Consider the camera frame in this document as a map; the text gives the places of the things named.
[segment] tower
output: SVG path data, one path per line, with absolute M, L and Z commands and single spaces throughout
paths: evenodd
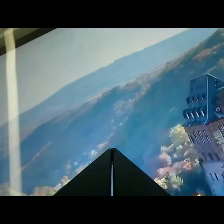
M 186 102 L 185 131 L 211 191 L 224 196 L 224 82 L 210 74 L 192 79 Z

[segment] dark triangular object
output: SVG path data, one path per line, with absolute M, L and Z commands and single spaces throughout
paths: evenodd
M 111 179 L 113 196 L 169 196 L 117 149 L 108 149 L 55 196 L 110 196 Z

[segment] television screen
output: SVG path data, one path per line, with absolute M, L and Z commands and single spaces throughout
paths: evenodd
M 54 195 L 117 148 L 173 196 L 224 195 L 224 29 L 57 28 L 0 56 L 0 195 Z

